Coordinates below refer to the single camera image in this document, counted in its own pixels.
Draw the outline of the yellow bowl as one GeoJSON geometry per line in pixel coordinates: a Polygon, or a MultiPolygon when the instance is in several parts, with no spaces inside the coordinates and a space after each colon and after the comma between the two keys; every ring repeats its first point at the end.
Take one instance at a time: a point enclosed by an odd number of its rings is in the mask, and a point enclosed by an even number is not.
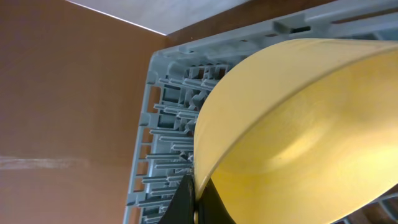
{"type": "Polygon", "coordinates": [[[194,135],[196,198],[236,223],[331,223],[397,183],[397,42],[295,39],[232,68],[194,135]]]}

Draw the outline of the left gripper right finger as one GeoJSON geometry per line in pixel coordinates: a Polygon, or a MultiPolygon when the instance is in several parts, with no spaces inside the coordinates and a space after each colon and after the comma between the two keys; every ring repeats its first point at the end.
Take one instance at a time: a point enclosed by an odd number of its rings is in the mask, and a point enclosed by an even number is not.
{"type": "Polygon", "coordinates": [[[235,224],[210,179],[197,203],[199,224],[235,224]]]}

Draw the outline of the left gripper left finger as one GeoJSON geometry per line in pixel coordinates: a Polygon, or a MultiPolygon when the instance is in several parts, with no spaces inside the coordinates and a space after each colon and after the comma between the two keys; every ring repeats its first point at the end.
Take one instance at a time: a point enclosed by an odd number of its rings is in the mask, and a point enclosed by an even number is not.
{"type": "Polygon", "coordinates": [[[194,224],[195,186],[191,174],[184,175],[159,224],[194,224]]]}

